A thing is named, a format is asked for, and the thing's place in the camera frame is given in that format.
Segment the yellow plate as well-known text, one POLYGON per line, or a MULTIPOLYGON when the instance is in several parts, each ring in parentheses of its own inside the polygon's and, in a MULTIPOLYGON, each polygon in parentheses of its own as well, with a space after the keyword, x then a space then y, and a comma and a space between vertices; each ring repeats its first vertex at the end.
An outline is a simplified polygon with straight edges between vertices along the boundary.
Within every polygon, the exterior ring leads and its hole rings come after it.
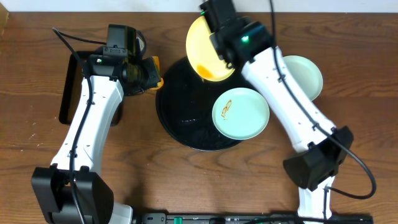
POLYGON ((191 67, 202 79, 220 82, 231 76, 234 69, 227 68, 226 62, 220 60, 211 43, 211 34, 205 17, 200 16, 188 30, 186 52, 191 67))

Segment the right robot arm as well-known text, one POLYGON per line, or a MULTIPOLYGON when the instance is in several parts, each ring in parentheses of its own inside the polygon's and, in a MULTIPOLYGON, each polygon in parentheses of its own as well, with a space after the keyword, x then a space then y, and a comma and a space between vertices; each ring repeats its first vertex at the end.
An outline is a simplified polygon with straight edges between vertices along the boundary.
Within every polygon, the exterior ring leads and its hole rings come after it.
POLYGON ((298 215, 309 222, 329 220, 329 193, 353 133, 346 126, 338 129, 305 95, 263 24, 237 19, 207 26, 219 58, 242 69, 243 78, 265 98, 287 132, 296 153, 283 166, 298 186, 298 215))

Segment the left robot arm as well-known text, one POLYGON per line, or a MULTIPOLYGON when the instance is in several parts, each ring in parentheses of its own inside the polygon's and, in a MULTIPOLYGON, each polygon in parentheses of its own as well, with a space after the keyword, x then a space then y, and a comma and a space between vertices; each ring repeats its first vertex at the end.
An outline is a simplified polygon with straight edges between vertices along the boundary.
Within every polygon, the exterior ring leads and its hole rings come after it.
POLYGON ((159 59, 93 54, 86 65, 68 134, 50 167, 35 168, 32 188, 47 223, 132 223, 132 207, 101 178, 103 149, 124 97, 162 86, 159 59))

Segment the orange green scrub sponge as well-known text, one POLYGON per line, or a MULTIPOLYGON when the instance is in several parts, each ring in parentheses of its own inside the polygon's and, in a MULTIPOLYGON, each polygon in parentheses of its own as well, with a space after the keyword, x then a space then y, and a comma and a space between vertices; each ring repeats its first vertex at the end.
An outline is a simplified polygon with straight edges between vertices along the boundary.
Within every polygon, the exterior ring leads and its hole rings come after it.
POLYGON ((156 69, 156 72, 157 72, 158 81, 156 83, 156 86, 152 87, 151 90, 159 90, 164 85, 164 79, 160 75, 160 62, 159 62, 158 56, 152 56, 152 59, 153 59, 153 62, 154 62, 154 65, 155 65, 155 69, 156 69))

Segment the light blue plate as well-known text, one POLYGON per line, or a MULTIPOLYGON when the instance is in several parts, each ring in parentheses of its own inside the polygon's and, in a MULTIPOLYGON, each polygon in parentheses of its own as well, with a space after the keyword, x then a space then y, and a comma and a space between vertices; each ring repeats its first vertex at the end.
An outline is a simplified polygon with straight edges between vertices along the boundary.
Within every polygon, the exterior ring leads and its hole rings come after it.
POLYGON ((323 88, 323 76, 320 69, 311 60, 302 56, 288 55, 283 59, 289 72, 308 98, 311 101, 316 99, 323 88))
POLYGON ((212 109, 216 129, 235 140, 251 139, 269 122, 270 109, 265 98, 249 88, 233 88, 221 94, 212 109))

